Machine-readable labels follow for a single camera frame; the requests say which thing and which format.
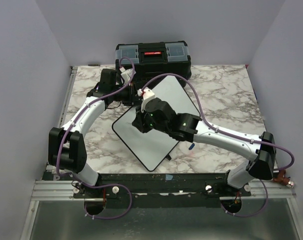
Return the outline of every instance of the metal frame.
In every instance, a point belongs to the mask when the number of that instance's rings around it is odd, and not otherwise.
[[[60,113],[58,127],[64,123],[68,104],[71,99],[72,89],[75,83],[78,67],[72,67],[67,92],[64,99],[64,104]],[[47,166],[47,170],[52,170],[52,166]],[[73,198],[74,187],[71,185],[72,181],[36,181],[32,191],[30,204],[25,219],[23,231],[20,240],[29,240],[32,234],[34,222],[37,215],[37,210],[40,201],[84,201],[84,199]],[[303,221],[296,201],[296,194],[292,189],[279,185],[271,181],[264,182],[270,199],[287,199],[290,213],[293,217],[294,227],[297,230],[298,237],[303,240]],[[264,199],[266,198],[265,189],[259,180],[253,180],[249,183],[251,187],[251,196],[244,196],[242,199]],[[221,197],[221,200],[233,199],[233,197]],[[87,198],[86,201],[103,201],[102,198]]]

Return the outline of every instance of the wall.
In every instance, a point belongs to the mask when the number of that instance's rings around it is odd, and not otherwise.
[[[288,172],[303,215],[303,0],[284,3],[248,72],[267,129],[296,157]],[[277,160],[284,166],[289,157],[278,151]]]
[[[20,238],[69,74],[35,1],[0,1],[0,240]]]
[[[36,0],[71,65],[117,44],[185,40],[193,64],[247,64],[285,0]]]

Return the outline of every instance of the tabletop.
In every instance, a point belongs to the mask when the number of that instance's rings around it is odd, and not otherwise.
[[[86,94],[100,80],[102,69],[113,65],[78,67],[65,123],[83,105]],[[206,119],[224,128],[261,135],[266,129],[255,94],[244,65],[193,65],[190,82],[199,95]],[[196,98],[187,85],[185,91],[192,101]],[[118,102],[109,107],[117,107]],[[87,163],[100,173],[150,173],[112,130],[112,124],[129,107],[120,105],[107,109],[93,123],[84,140]],[[179,142],[154,173],[224,173],[245,159],[233,152],[208,144]]]

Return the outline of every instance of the marble surface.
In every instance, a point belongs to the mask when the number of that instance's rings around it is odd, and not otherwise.
[[[78,67],[65,123],[84,103],[86,93],[100,79],[103,68]],[[195,87],[207,120],[221,127],[248,134],[265,131],[263,118],[244,65],[194,65],[190,82]],[[187,85],[186,92],[196,102]],[[116,107],[114,102],[109,107]],[[128,107],[120,106],[106,110],[92,125],[85,136],[87,163],[100,173],[149,173],[135,158],[112,130],[112,123]],[[245,159],[233,152],[212,145],[196,143],[188,150],[189,142],[180,142],[155,173],[224,173],[238,166]]]

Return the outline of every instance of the toolbox lid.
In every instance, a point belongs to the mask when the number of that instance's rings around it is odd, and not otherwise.
[[[190,54],[183,42],[165,43],[168,62],[182,62],[188,60]]]
[[[124,45],[119,46],[116,50],[116,59],[120,60],[123,57],[130,58],[134,64],[139,64],[140,59],[138,57],[138,45]],[[129,60],[124,59],[122,64],[131,64]]]

